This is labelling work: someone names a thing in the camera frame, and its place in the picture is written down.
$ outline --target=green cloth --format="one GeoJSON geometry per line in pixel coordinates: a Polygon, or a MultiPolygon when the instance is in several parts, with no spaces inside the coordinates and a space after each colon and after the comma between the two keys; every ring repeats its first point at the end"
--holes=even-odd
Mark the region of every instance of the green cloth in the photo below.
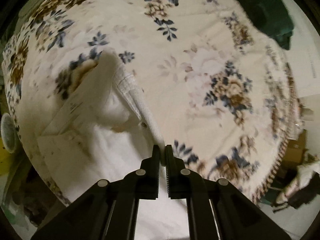
{"type": "Polygon", "coordinates": [[[282,0],[238,0],[253,25],[277,41],[283,49],[290,49],[294,28],[282,0]]]}

